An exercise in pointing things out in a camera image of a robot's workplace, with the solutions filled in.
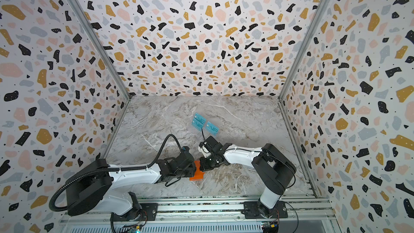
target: gray marble floor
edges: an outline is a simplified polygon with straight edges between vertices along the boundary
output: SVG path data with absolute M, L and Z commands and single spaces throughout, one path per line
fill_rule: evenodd
M 195 113 L 220 128 L 215 137 L 222 144 L 262 147 L 272 143 L 296 165 L 296 183 L 285 194 L 308 193 L 302 169 L 284 124 L 276 97 L 172 97 L 147 96 L 132 98 L 115 141 L 106 158 L 117 165 L 138 165 L 153 160 L 168 134 L 174 134 L 182 146 L 190 147 L 195 159 L 201 133 L 191 122 Z M 204 130 L 205 137 L 210 134 Z M 167 142 L 160 158 L 176 157 L 179 149 L 173 139 Z M 172 186 L 136 184 L 120 188 L 139 197 L 190 197 L 260 195 L 264 184 L 254 169 L 234 164 L 221 166 L 204 174 L 202 181 L 187 178 Z

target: black corrugated hose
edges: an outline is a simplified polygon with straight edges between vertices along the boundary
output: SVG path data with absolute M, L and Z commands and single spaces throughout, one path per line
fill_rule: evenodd
M 165 143 L 167 142 L 169 137 L 174 138 L 174 140 L 176 141 L 176 143 L 177 143 L 177 145 L 180 149 L 180 152 L 183 152 L 183 149 L 180 146 L 180 143 L 177 140 L 177 138 L 173 134 L 168 134 L 167 137 L 165 138 L 165 140 L 163 141 L 163 143 L 161 145 L 161 148 L 158 150 L 157 156 L 154 158 L 154 160 L 151 163 L 149 163 L 148 165 L 121 168 L 121 171 L 142 170 L 142 169 L 147 169 L 147 168 L 151 167 L 158 160 L 159 156 L 161 155 L 162 150 L 164 149 Z M 70 185 L 74 184 L 75 182 L 80 181 L 80 180 L 82 180 L 83 178 L 85 178 L 87 176 L 97 175 L 97 174 L 100 174 L 100 173 L 118 172 L 119 170 L 120 170 L 119 168 L 100 168 L 100 169 L 95 169 L 93 171 L 86 172 L 84 174 L 81 174 L 81 175 L 73 178 L 72 180 L 70 180 L 68 183 L 64 184 L 59 190 L 57 190 L 55 192 L 55 194 L 52 196 L 52 198 L 49 201 L 49 209 L 51 209 L 52 211 L 65 211 L 65 210 L 67 210 L 67 206 L 57 207 L 55 205 L 55 202 L 56 202 L 56 199 L 59 197 L 59 195 L 61 195 L 63 193 L 63 191 L 65 191 Z

